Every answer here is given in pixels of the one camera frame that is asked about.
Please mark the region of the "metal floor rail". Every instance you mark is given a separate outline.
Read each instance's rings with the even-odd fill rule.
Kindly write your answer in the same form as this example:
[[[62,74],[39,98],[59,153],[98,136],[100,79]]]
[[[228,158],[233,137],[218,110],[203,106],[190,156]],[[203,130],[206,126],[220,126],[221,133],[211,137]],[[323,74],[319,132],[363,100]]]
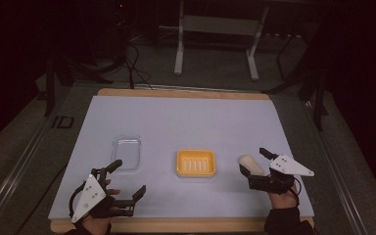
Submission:
[[[330,146],[328,145],[323,132],[318,130],[317,126],[312,120],[314,106],[310,102],[301,102],[301,105],[305,112],[306,119],[311,124],[315,137],[320,144],[321,155],[325,158],[331,180],[333,181],[337,195],[351,225],[352,232],[355,235],[367,235],[366,227],[359,215],[356,205],[354,204],[353,197],[345,183],[334,156],[332,155]]]
[[[4,179],[0,186],[0,214],[5,209],[12,195],[16,191],[29,163],[34,158],[34,155],[40,145],[43,135],[49,128],[52,119],[46,117],[39,125],[38,129],[33,133],[30,141],[23,150],[21,156],[18,158],[9,174]]]

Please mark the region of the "clear plastic container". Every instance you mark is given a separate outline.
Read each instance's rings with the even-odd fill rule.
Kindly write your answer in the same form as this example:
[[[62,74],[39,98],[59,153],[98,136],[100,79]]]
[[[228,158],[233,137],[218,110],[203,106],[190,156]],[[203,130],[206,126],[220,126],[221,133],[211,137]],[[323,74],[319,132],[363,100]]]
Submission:
[[[141,162],[141,138],[139,135],[119,135],[113,141],[111,162],[121,160],[121,171],[133,171]]]

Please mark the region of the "person's right hand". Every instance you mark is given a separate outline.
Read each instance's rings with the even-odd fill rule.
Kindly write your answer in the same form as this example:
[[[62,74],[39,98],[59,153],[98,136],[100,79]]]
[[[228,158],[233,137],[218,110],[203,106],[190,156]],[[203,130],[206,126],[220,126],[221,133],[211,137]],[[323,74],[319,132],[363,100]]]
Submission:
[[[269,193],[268,198],[275,210],[294,208],[299,205],[299,197],[295,186],[284,194]]]

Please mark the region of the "yellow soap dish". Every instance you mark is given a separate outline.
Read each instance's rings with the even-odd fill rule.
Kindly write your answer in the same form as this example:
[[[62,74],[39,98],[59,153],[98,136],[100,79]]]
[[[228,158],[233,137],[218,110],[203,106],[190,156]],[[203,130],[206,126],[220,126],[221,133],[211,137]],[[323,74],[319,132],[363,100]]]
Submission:
[[[215,155],[211,150],[180,150],[176,154],[176,174],[180,177],[213,177]]]

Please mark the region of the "black floor bracket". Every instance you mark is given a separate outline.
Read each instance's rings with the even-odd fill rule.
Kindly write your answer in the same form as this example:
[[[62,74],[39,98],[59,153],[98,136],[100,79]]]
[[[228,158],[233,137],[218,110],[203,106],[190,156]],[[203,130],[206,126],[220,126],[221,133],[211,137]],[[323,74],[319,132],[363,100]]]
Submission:
[[[72,128],[74,124],[73,117],[56,116],[51,127],[52,128]]]

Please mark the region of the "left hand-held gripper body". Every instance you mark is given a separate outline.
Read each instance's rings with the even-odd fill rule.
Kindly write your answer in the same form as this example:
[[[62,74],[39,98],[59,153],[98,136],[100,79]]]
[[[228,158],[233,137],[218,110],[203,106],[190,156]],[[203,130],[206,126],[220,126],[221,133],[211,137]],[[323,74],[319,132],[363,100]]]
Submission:
[[[107,218],[133,216],[133,200],[116,200],[107,190],[105,168],[93,169],[85,182],[70,197],[70,218],[79,223],[86,216]]]

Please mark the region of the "light blue table mat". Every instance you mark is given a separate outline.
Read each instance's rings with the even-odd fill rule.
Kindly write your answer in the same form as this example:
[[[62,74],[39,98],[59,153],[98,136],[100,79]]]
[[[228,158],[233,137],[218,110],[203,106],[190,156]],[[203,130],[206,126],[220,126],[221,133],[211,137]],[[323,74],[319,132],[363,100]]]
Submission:
[[[264,217],[270,210],[265,193],[252,190],[238,159],[249,154],[262,167],[260,148],[291,152],[276,109],[269,100],[179,99],[96,96],[92,99],[55,198],[50,218],[69,215],[72,192],[91,169],[111,161],[117,136],[141,139],[141,162],[119,168],[112,185],[128,199],[147,188],[135,216],[149,218]],[[181,178],[176,154],[206,149],[215,154],[211,178]]]

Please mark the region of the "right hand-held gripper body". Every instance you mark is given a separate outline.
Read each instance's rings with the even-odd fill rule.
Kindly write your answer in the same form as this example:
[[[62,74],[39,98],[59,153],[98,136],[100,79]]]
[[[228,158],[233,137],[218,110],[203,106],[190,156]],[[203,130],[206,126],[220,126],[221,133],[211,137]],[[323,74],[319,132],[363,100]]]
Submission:
[[[248,178],[249,188],[283,194],[294,186],[295,176],[314,176],[314,172],[287,155],[280,155],[269,164],[268,175]]]

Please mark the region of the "black tripod stand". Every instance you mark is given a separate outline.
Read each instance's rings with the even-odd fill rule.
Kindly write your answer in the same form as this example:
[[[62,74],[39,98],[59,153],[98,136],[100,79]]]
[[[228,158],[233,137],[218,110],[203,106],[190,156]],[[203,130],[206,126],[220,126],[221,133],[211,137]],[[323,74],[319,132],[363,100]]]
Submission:
[[[62,85],[72,86],[74,78],[71,74],[71,70],[78,71],[84,74],[91,80],[97,83],[111,84],[109,80],[101,76],[102,73],[113,71],[117,69],[119,64],[112,62],[110,65],[99,69],[91,69],[73,57],[68,55],[52,53],[46,60],[46,74],[45,74],[45,90],[40,91],[37,97],[38,100],[46,101],[46,110],[44,116],[48,117],[55,108],[55,81],[59,79]]]
[[[263,94],[277,94],[299,83],[299,100],[309,102],[314,99],[312,119],[319,131],[323,130],[323,98],[329,58],[329,50],[324,49],[323,45],[324,39],[319,33],[315,33],[296,67],[286,76],[286,80],[277,86],[262,90]]]

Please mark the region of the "person's left hand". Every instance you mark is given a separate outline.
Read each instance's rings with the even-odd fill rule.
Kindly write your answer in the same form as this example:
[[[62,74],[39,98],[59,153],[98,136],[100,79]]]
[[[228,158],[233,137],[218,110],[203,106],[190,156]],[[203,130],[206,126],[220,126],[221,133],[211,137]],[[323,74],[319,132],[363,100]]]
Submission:
[[[88,215],[81,221],[81,224],[92,235],[105,235],[111,220],[112,219],[110,217],[94,218],[91,215]]]

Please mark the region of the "white metal stand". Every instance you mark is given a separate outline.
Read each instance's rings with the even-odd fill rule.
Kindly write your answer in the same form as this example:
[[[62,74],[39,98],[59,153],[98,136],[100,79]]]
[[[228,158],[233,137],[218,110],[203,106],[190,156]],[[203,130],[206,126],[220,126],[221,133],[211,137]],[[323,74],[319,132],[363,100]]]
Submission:
[[[186,15],[184,13],[184,0],[179,0],[178,41],[174,74],[182,75],[185,31],[243,35],[251,36],[254,39],[253,44],[246,50],[246,58],[251,80],[257,81],[259,74],[255,54],[262,36],[268,11],[268,6],[263,7],[258,21]]]

